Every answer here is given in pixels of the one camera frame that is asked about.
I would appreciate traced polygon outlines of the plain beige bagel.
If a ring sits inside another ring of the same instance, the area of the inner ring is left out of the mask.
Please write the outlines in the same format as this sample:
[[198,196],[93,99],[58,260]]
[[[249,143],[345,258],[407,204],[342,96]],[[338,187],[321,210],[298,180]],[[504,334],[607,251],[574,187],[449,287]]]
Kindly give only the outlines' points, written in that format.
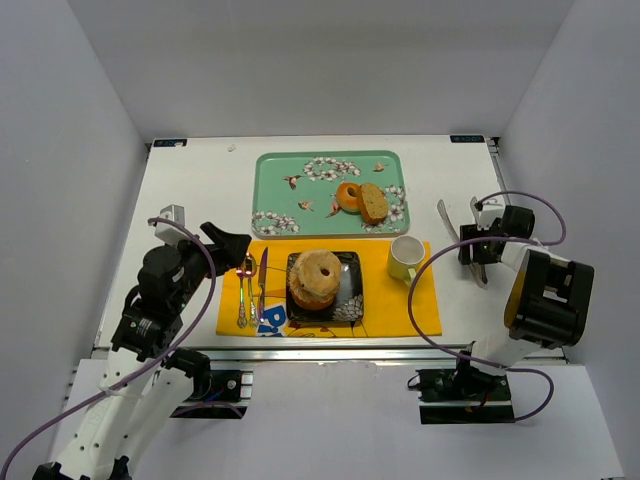
[[341,262],[329,250],[307,250],[294,262],[289,274],[289,287],[299,298],[327,300],[333,298],[339,288]]

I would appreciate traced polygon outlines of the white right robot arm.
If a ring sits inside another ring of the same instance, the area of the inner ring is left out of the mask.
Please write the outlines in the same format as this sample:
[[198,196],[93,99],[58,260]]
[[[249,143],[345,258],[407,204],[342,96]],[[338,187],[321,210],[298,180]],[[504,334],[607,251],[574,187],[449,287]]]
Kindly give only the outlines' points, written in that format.
[[573,346],[586,326],[594,268],[551,253],[533,238],[534,212],[500,202],[472,204],[475,222],[462,225],[458,260],[483,286],[487,265],[511,268],[516,277],[508,297],[503,325],[471,344],[472,368],[502,376],[538,350]]

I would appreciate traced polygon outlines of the orange sugared bundt cake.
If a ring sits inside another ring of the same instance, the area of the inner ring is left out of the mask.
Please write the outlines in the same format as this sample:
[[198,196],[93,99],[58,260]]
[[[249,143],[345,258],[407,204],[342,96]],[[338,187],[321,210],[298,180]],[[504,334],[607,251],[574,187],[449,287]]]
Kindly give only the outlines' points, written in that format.
[[293,302],[300,308],[309,311],[318,311],[328,308],[333,304],[336,294],[318,296],[303,288],[290,287],[289,292]]

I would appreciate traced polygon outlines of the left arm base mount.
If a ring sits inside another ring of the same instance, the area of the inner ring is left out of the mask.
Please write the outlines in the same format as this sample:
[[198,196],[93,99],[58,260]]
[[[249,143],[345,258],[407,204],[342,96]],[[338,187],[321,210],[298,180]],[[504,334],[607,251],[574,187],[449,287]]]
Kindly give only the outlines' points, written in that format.
[[242,419],[253,386],[253,372],[213,367],[211,359],[195,350],[178,349],[163,366],[186,374],[192,387],[186,404],[176,408],[172,418]]

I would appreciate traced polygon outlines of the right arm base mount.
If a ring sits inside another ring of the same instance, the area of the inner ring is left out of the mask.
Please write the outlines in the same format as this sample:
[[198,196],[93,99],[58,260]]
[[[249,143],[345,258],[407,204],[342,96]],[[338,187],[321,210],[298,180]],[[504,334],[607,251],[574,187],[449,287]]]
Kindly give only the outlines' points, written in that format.
[[454,368],[417,370],[407,389],[419,393],[422,425],[514,422],[507,377],[486,374],[468,360],[458,359]]

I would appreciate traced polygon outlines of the silver metal tongs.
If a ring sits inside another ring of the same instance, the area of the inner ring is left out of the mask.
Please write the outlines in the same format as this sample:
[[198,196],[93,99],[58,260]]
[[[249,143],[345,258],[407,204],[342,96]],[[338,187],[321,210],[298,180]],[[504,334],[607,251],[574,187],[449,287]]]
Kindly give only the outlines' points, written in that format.
[[[442,199],[440,199],[437,202],[436,209],[451,240],[454,243],[458,243],[460,241],[458,230],[454,227],[453,223],[451,222],[451,219],[448,215],[448,211],[446,209],[445,202]],[[486,276],[485,267],[483,265],[477,265],[477,264],[471,263],[467,265],[467,268],[472,274],[476,284],[480,288],[485,289],[488,286],[488,278]]]

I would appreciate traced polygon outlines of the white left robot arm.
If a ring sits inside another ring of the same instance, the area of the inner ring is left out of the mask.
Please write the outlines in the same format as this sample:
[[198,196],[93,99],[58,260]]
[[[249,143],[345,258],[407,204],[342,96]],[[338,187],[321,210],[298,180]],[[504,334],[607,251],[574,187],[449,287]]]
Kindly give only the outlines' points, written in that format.
[[95,398],[73,437],[40,465],[37,479],[130,479],[149,443],[173,414],[214,405],[209,358],[184,349],[181,314],[204,280],[241,265],[251,238],[202,224],[204,244],[174,220],[151,220],[161,245],[143,257],[126,297]]

